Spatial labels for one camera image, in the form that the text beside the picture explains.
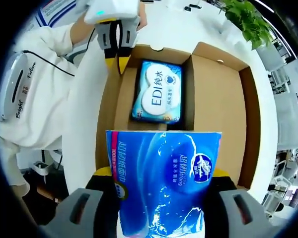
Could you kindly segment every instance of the white table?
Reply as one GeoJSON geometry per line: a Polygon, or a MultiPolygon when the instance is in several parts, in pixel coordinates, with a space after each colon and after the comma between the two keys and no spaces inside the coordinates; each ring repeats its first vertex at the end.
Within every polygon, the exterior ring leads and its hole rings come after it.
{"type": "MultiPolygon", "coordinates": [[[[277,151],[276,106],[266,70],[256,51],[251,51],[245,40],[237,49],[221,39],[217,27],[222,25],[225,16],[219,14],[218,8],[201,1],[200,10],[181,10],[188,3],[188,0],[179,1],[176,9],[165,7],[163,2],[147,4],[148,26],[139,32],[138,44],[192,53],[198,42],[205,42],[229,52],[251,67],[260,105],[261,141],[249,193],[261,203],[271,180],[277,151]]],[[[65,176],[70,193],[85,187],[95,171],[97,118],[107,77],[103,57],[97,42],[93,41],[78,68],[69,96],[63,156],[64,166],[68,168],[65,176]]]]}

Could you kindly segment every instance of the edi water package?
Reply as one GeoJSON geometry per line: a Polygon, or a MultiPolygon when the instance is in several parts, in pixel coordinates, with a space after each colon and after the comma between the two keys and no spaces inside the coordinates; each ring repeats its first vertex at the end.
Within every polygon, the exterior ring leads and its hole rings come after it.
{"type": "Polygon", "coordinates": [[[183,237],[202,231],[201,201],[221,133],[107,131],[110,166],[126,237],[183,237]]]}
{"type": "Polygon", "coordinates": [[[145,60],[132,117],[137,120],[176,123],[181,114],[182,68],[145,60]]]}

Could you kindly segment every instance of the blue tissue package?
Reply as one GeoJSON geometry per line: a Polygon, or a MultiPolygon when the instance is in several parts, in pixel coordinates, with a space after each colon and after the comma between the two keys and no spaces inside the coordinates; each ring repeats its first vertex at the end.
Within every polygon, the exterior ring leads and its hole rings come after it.
{"type": "Polygon", "coordinates": [[[132,117],[167,124],[178,122],[181,113],[181,80],[180,66],[145,60],[132,117]]]}
{"type": "Polygon", "coordinates": [[[218,132],[107,131],[126,237],[183,237],[203,228],[202,198],[220,146],[218,132]]]}

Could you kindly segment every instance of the tissue pack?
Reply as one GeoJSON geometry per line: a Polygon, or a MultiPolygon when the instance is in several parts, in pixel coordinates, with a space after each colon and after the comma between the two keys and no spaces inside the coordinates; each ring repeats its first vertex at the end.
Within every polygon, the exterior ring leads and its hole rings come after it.
{"type": "Polygon", "coordinates": [[[182,69],[178,65],[143,61],[139,94],[132,110],[137,120],[176,123],[181,113],[182,69]]]}
{"type": "Polygon", "coordinates": [[[184,237],[203,228],[202,198],[221,133],[107,131],[126,237],[184,237]]]}

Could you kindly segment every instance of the cardboard box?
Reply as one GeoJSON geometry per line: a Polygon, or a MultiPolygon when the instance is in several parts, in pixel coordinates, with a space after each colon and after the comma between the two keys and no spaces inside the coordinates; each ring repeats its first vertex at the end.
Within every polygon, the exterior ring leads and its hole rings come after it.
{"type": "Polygon", "coordinates": [[[199,43],[192,54],[136,45],[123,75],[110,70],[100,106],[96,167],[108,166],[106,130],[194,130],[223,133],[216,167],[240,186],[250,188],[260,142],[260,113],[255,82],[247,64],[227,52],[199,43]],[[131,119],[143,59],[183,67],[182,115],[177,125],[131,119]]]}

